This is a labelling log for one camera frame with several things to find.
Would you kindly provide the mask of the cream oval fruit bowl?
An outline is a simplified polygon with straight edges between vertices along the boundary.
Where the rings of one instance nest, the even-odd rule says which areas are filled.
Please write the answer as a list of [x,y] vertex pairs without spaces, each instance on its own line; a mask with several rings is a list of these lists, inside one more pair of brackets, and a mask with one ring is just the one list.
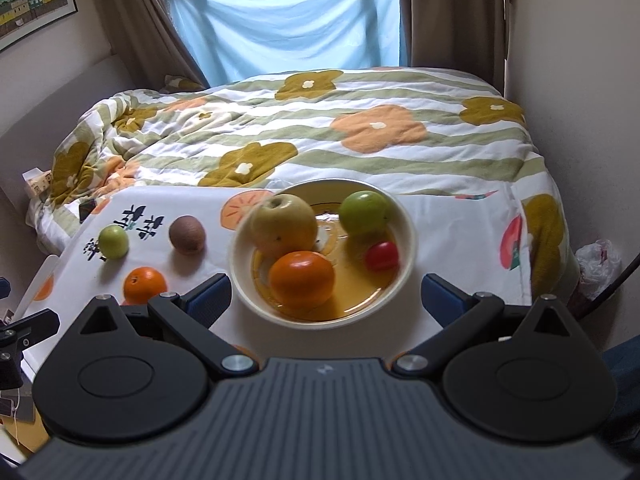
[[[390,203],[386,229],[382,233],[352,236],[341,226],[338,207],[347,196],[358,191],[379,192]],[[335,271],[333,295],[320,307],[287,309],[271,295],[268,274],[279,258],[267,258],[256,248],[250,238],[248,219],[256,206],[277,194],[298,196],[316,215],[318,235],[310,252],[329,259]],[[398,267],[372,272],[364,263],[364,255],[372,245],[386,240],[398,248]],[[234,296],[261,318],[298,330],[328,330],[359,321],[395,299],[409,281],[417,249],[416,229],[407,209],[396,197],[363,182],[319,180],[254,200],[235,228],[229,248],[229,276]]]

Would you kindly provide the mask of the brown right curtain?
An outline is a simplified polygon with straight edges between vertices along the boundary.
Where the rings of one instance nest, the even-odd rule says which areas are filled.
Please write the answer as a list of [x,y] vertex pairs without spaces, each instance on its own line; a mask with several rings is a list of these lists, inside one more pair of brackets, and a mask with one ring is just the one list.
[[504,90],[504,0],[399,0],[408,64],[450,68]]

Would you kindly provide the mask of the brown left curtain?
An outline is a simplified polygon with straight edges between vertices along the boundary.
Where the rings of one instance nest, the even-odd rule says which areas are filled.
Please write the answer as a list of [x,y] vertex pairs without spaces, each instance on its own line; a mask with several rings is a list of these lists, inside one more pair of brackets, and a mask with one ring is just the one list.
[[206,78],[171,23],[163,0],[93,1],[113,52],[138,88],[158,90],[167,76],[206,86]]

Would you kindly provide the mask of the white fruit print cloth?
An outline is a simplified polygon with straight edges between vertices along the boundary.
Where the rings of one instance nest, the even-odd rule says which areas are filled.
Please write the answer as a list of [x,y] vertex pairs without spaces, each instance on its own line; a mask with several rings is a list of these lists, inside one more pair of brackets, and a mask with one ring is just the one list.
[[457,318],[424,276],[509,304],[532,299],[524,214],[511,193],[480,200],[380,194],[317,181],[276,195],[130,188],[81,226],[30,310],[69,328],[95,296],[130,306],[222,278],[213,331],[270,356],[397,356]]

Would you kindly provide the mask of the large orange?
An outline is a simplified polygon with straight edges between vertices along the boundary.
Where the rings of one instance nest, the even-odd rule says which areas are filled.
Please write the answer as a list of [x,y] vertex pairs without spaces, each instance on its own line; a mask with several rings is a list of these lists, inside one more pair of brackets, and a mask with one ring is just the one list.
[[168,286],[163,274],[150,266],[139,266],[132,270],[122,284],[125,304],[146,304]]
[[318,252],[289,252],[271,266],[268,284],[283,307],[309,310],[332,297],[335,271],[331,261]]

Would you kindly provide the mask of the red cherry tomato in bowl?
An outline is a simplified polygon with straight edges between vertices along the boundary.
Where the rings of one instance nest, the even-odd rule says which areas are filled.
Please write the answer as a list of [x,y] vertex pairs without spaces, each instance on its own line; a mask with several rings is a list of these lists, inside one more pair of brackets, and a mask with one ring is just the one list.
[[364,255],[364,263],[372,272],[383,272],[397,268],[399,252],[396,244],[386,240],[372,245]]

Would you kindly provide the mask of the light blue window sheet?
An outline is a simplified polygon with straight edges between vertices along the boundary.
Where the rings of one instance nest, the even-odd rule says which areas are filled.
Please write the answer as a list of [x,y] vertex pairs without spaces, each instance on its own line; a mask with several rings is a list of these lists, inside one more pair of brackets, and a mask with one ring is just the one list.
[[399,0],[167,0],[212,86],[308,70],[404,66]]

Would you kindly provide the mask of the large orange in bowl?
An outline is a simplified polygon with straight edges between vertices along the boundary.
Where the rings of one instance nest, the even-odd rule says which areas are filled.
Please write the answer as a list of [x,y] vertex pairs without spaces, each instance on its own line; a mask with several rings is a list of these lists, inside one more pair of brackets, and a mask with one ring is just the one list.
[[271,266],[268,284],[283,307],[309,310],[332,297],[335,271],[331,261],[318,252],[289,252]]

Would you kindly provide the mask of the green apple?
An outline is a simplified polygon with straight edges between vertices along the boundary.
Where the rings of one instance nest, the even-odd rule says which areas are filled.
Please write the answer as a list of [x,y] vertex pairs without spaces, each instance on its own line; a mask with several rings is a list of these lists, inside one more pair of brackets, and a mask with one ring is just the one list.
[[124,258],[129,250],[128,234],[121,226],[111,224],[99,232],[98,246],[105,259]]
[[347,196],[338,207],[338,218],[348,235],[366,236],[386,229],[390,203],[379,192],[358,191]]

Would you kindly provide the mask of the floral striped quilt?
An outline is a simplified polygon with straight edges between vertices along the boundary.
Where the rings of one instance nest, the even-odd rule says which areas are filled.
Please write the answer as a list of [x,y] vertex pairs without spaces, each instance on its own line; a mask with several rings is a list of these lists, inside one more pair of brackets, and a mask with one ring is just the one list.
[[333,178],[390,193],[484,198],[509,185],[526,219],[532,291],[569,297],[579,266],[561,195],[524,110],[458,70],[377,67],[268,74],[205,89],[110,92],[52,152],[28,207],[40,244],[62,252],[84,200],[131,185],[287,188]]

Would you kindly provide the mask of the yellow pear in bowl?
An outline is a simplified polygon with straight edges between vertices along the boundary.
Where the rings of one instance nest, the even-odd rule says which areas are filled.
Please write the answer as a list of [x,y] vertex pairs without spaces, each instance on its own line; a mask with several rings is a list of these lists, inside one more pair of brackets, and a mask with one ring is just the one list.
[[256,206],[248,219],[248,229],[256,248],[273,259],[311,250],[318,235],[311,206],[292,194],[273,195]]

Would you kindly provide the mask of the small cardboard box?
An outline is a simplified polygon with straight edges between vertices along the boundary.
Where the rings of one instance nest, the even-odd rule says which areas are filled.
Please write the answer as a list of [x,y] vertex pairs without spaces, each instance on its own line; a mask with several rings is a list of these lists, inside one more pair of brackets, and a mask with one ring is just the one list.
[[32,168],[22,173],[25,192],[29,198],[35,198],[46,192],[52,182],[52,171]]

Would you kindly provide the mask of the brown kiwi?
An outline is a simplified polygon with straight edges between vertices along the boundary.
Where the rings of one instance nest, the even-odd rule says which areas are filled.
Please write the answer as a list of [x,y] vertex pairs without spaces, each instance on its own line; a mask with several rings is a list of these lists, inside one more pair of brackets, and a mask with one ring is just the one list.
[[181,216],[171,223],[168,231],[171,245],[179,254],[199,254],[206,244],[206,232],[197,218]]

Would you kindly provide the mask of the brown curtain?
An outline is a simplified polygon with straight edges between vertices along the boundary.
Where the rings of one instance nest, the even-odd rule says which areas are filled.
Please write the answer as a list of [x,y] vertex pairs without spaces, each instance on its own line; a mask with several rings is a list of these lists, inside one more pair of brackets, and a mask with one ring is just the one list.
[[450,68],[504,90],[504,0],[399,0],[408,64]]
[[163,0],[93,1],[113,52],[138,88],[158,90],[167,76],[206,86],[206,78],[171,23]]

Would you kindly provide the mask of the grey bed headboard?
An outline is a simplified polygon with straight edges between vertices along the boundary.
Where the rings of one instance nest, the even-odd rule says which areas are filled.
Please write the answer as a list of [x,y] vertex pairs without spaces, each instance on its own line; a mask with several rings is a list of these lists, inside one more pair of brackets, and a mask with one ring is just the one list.
[[86,110],[133,86],[124,63],[111,55],[64,84],[2,133],[1,210],[12,218],[12,223],[1,229],[2,242],[9,244],[2,257],[3,271],[14,264],[28,273],[43,260],[35,232],[25,222],[29,198],[24,172],[49,168],[54,150]]

